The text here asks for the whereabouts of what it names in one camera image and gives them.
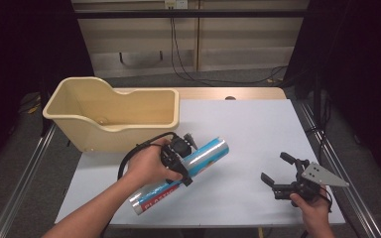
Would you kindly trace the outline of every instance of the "gray carpet floor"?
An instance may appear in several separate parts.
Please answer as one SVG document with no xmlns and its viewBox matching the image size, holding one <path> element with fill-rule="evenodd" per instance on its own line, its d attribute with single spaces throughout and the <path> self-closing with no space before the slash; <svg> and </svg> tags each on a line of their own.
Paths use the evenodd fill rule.
<svg viewBox="0 0 381 238">
<path fill-rule="evenodd" d="M 193 78 L 210 79 L 205 81 L 213 86 L 274 86 L 276 83 L 261 81 L 271 76 L 271 69 L 225 70 L 190 73 Z M 274 77 L 282 78 L 281 70 Z M 108 78 L 114 87 L 159 87 L 159 86 L 206 86 L 197 80 L 185 80 L 175 74 L 159 74 L 123 78 Z M 294 88 L 285 88 L 285 93 L 292 99 L 296 112 L 304 128 L 309 125 L 299 107 L 300 101 L 294 96 Z M 26 95 L 28 100 L 34 94 Z M 23 105 L 20 111 L 31 105 Z M 332 114 L 326 127 L 326 136 L 334 146 L 341 162 L 348 171 L 353 184 L 369 207 L 381 230 L 381 170 L 376 165 L 369 150 L 354 140 L 355 132 L 339 114 L 337 107 L 332 106 Z M 42 131 L 41 111 L 33 114 L 21 112 L 14 127 L 13 134 L 0 152 L 0 212 L 10 198 L 18 180 L 22 176 L 30 157 L 40 140 Z M 312 134 L 307 135 L 315 152 L 318 142 Z M 68 138 L 59 129 L 56 130 L 45 155 L 35 173 L 30 189 L 19 207 L 18 213 L 8 230 L 7 237 L 40 237 L 50 229 L 64 200 L 65 190 L 69 187 L 80 152 L 74 146 L 67 145 Z M 353 223 L 361 237 L 368 237 L 362 229 L 357 215 L 350 207 L 343 192 L 336 191 L 338 203 Z M 300 237 L 303 227 L 263 228 L 264 237 Z M 333 227 L 337 237 L 355 237 L 351 225 Z M 127 237 L 126 231 L 109 230 L 108 237 Z"/>
</svg>

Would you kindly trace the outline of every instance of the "human arm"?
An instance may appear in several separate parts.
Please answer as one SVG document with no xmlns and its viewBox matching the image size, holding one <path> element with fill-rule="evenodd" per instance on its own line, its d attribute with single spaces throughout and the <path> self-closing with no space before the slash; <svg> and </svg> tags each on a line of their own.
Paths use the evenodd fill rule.
<svg viewBox="0 0 381 238">
<path fill-rule="evenodd" d="M 153 144 L 168 143 L 166 138 L 161 138 Z M 117 209 L 140 187 L 163 179 L 181 179 L 181 174 L 163 166 L 160 152 L 159 146 L 151 146 L 138 152 L 129 162 L 128 171 L 120 180 L 68 215 L 44 237 L 98 237 Z"/>
<path fill-rule="evenodd" d="M 320 194 L 326 196 L 324 187 L 320 190 Z M 312 202 L 306 202 L 296 193 L 292 193 L 290 199 L 302 211 L 303 221 L 309 234 L 314 238 L 334 238 L 329 225 L 329 204 L 326 200 L 318 197 Z"/>
</svg>

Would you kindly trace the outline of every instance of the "human hand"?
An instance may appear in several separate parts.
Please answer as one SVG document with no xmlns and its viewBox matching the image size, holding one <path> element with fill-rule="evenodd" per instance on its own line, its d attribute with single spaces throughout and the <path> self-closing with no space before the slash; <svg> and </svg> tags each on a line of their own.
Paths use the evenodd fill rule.
<svg viewBox="0 0 381 238">
<path fill-rule="evenodd" d="M 326 188 L 321 187 L 320 194 L 326 197 Z M 303 221 L 309 234 L 315 238 L 334 237 L 329 226 L 329 204 L 321 197 L 306 202 L 298 194 L 290 194 L 290 199 L 300 208 L 303 213 Z"/>
<path fill-rule="evenodd" d="M 140 185 L 155 183 L 163 179 L 179 180 L 182 175 L 167 169 L 160 160 L 161 146 L 168 145 L 170 141 L 163 137 L 132 157 L 128 164 L 125 177 L 136 179 Z"/>
</svg>

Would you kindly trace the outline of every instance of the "storage box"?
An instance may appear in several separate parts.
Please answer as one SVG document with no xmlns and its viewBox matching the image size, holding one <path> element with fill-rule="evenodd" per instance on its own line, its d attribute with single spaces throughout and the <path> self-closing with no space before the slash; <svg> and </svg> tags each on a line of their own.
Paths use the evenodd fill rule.
<svg viewBox="0 0 381 238">
<path fill-rule="evenodd" d="M 116 92 L 97 77 L 63 80 L 43 115 L 82 152 L 125 152 L 179 125 L 179 93 L 169 88 Z"/>
</svg>

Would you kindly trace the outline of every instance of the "electrical outlet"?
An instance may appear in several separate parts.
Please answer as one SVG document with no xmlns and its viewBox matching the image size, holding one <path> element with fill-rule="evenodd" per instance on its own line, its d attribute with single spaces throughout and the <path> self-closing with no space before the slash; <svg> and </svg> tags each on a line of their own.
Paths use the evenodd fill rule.
<svg viewBox="0 0 381 238">
<path fill-rule="evenodd" d="M 176 0 L 165 0 L 166 9 L 176 9 Z"/>
<path fill-rule="evenodd" d="M 176 0 L 175 9 L 187 9 L 187 8 L 188 8 L 188 0 Z"/>
</svg>

